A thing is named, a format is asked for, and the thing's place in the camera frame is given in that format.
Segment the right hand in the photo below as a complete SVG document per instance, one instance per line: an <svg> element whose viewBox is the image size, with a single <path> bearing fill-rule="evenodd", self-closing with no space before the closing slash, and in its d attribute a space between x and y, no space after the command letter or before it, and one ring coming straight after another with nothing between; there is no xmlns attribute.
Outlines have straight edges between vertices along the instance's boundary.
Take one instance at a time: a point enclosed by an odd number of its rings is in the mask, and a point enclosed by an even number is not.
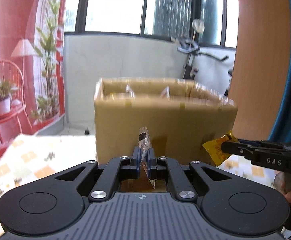
<svg viewBox="0 0 291 240"><path fill-rule="evenodd" d="M282 193L289 204L291 204L291 174L279 172L276 174L273 187Z"/></svg>

